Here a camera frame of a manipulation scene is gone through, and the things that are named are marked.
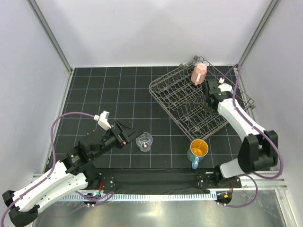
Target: transparent cup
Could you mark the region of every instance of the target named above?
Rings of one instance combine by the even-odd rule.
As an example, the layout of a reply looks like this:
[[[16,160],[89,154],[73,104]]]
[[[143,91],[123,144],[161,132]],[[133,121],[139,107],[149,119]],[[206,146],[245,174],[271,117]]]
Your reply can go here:
[[[138,145],[140,151],[150,151],[152,145],[152,135],[147,132],[144,132],[141,136],[136,138],[136,144]]]

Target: metal frame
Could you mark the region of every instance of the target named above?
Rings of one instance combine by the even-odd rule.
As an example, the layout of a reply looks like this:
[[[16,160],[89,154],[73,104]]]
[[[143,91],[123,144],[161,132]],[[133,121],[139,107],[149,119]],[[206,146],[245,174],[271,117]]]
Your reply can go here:
[[[275,9],[277,8],[279,2],[280,2],[280,0],[271,0],[271,2],[269,3],[267,9],[265,10],[257,28],[256,28],[256,30],[254,32],[254,34],[250,38],[249,43],[247,44],[242,56],[240,57],[239,65],[242,65],[244,63],[244,61],[246,60],[246,58],[249,55],[252,47],[254,46],[254,44],[258,40],[259,36],[261,35],[262,31],[264,30],[265,25],[267,24],[271,15],[273,14]]]
[[[64,64],[64,66],[66,67],[66,69],[68,70],[69,73],[72,73],[72,68],[70,66],[70,64],[68,63],[60,45],[58,44],[52,30],[50,29],[45,17],[43,16],[43,13],[41,12],[39,6],[36,3],[36,0],[27,0],[30,7],[32,8],[34,14],[36,15],[38,21],[40,22],[43,30],[45,31],[47,37],[49,38],[49,41],[51,42],[51,44],[53,45],[54,49],[56,50],[57,54],[59,55],[62,63]]]

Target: gray wall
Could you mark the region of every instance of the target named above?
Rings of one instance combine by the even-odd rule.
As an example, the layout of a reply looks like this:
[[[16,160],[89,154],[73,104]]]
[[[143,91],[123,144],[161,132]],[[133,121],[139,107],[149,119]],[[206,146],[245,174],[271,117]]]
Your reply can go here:
[[[243,65],[258,122],[279,135],[284,177],[302,218],[303,1],[281,1]]]
[[[236,63],[270,0],[36,0],[73,67]]]
[[[2,194],[26,186],[33,173],[41,173],[68,72],[26,0],[2,0],[0,21]],[[1,215],[4,208],[0,201]]]

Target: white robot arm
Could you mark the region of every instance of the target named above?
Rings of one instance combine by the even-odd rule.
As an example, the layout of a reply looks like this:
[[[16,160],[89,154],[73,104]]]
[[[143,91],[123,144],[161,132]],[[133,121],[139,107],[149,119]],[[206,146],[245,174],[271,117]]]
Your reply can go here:
[[[247,120],[238,113],[232,100],[232,87],[225,83],[218,85],[216,79],[212,79],[204,82],[203,91],[206,97],[205,109],[222,115],[236,130],[242,141],[238,158],[215,167],[218,180],[277,165],[277,153],[247,120],[264,132],[276,146],[277,134],[274,131],[266,131],[254,122],[235,100],[236,107]]]
[[[115,121],[116,126],[113,128],[107,122],[108,114],[109,112],[104,111],[100,116],[94,117],[106,132],[95,130],[83,137],[77,146],[56,162],[49,177],[47,176],[51,170],[21,190],[3,193],[7,206],[15,202],[10,208],[9,217],[16,227],[27,226],[60,198],[88,186],[94,187],[100,176],[94,171],[92,161],[113,147],[123,148],[143,133],[128,128],[119,121]],[[45,178],[47,179],[43,183],[38,184]],[[21,198],[22,194],[35,185],[34,189]]]

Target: metal wire rack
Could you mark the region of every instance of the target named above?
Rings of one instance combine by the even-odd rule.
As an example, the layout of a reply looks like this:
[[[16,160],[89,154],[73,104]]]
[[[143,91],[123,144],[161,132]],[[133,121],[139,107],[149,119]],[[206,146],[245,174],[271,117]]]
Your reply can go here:
[[[190,80],[198,63],[204,63],[208,67],[205,79],[216,78],[219,81],[223,76],[223,73],[205,58],[195,56],[192,61],[181,64],[177,69],[157,78],[149,85],[151,95],[190,140],[204,140],[228,123],[219,114],[204,111],[205,96],[202,85],[195,86]],[[234,79],[232,76],[226,77],[225,83],[234,87],[233,80],[236,80],[235,76]],[[254,100],[241,89],[237,89],[236,99],[245,111],[254,108]]]

